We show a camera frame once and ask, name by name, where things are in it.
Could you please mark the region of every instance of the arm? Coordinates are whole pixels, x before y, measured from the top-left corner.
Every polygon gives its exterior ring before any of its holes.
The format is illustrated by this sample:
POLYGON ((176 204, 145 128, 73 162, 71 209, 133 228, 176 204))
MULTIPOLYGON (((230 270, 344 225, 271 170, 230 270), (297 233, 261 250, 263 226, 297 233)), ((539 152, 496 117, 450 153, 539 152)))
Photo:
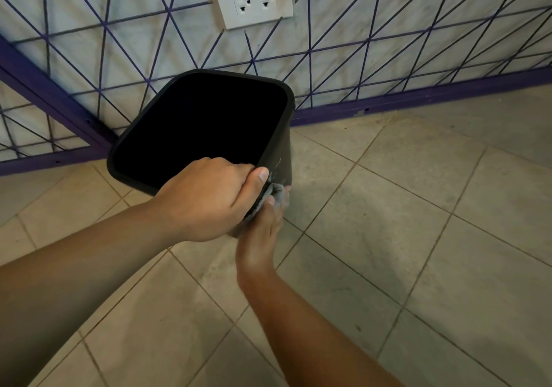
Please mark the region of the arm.
POLYGON ((263 205, 238 242, 236 264, 238 284, 289 385, 401 386, 278 276, 272 257, 282 214, 263 205))
POLYGON ((151 258, 245 216, 268 177, 224 159, 191 163, 148 202, 0 267, 0 385, 27 385, 94 310, 151 258))

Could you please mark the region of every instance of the tile floor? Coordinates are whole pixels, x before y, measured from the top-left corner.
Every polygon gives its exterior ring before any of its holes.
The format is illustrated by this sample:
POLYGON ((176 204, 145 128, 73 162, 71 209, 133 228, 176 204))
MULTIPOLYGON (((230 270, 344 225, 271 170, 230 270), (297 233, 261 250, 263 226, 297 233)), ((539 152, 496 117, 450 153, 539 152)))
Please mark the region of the tile floor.
MULTIPOLYGON (((294 128, 278 272, 409 387, 550 386, 551 101, 544 86, 294 128)), ((2 179, 0 263, 148 199, 101 161, 2 179)), ((285 385, 235 246, 162 252, 32 385, 285 385)))

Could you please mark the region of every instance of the hand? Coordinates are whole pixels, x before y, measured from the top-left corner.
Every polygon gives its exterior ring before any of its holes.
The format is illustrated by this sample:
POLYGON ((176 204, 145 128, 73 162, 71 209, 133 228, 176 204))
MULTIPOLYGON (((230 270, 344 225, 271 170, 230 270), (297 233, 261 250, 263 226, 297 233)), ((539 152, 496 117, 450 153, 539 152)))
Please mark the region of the hand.
POLYGON ((242 291, 255 284, 255 280, 275 273, 274 247, 283 223, 284 209, 288 205, 290 187, 285 189, 284 201, 274 210, 274 197, 270 195, 253 222, 243 232, 236 250, 238 285, 242 291))
POLYGON ((186 166, 149 202, 166 220, 173 243, 212 240, 243 220, 268 173, 266 167, 206 157, 186 166))

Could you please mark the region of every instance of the fingernail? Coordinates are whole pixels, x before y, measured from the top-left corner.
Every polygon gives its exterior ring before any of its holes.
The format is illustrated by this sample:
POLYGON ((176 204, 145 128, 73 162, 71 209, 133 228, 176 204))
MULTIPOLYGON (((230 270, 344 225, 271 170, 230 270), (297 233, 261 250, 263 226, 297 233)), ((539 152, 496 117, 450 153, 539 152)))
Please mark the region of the fingernail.
POLYGON ((268 169, 266 167, 260 167, 259 179, 265 183, 268 179, 268 169))

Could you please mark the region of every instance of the person's right arm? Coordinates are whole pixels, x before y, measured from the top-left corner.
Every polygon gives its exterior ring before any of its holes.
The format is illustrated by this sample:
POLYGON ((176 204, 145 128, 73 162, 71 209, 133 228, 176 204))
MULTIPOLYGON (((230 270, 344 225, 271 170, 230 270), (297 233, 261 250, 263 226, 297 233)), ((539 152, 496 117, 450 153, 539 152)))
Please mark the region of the person's right arm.
POLYGON ((402 386, 278 276, 272 258, 282 214, 265 202, 239 239, 236 264, 238 284, 289 385, 402 386))

